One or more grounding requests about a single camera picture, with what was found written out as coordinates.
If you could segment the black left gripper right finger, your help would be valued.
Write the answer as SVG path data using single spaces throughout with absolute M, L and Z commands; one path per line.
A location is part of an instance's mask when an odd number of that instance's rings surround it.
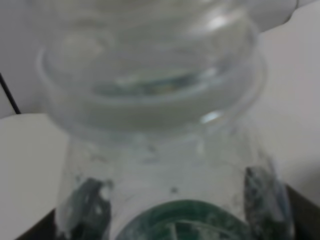
M 293 216 L 296 240 L 320 240 L 320 208 L 286 186 Z

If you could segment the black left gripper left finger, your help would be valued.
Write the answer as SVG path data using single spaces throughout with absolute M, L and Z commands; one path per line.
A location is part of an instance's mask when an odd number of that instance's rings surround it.
M 55 240 L 55 209 L 15 240 Z

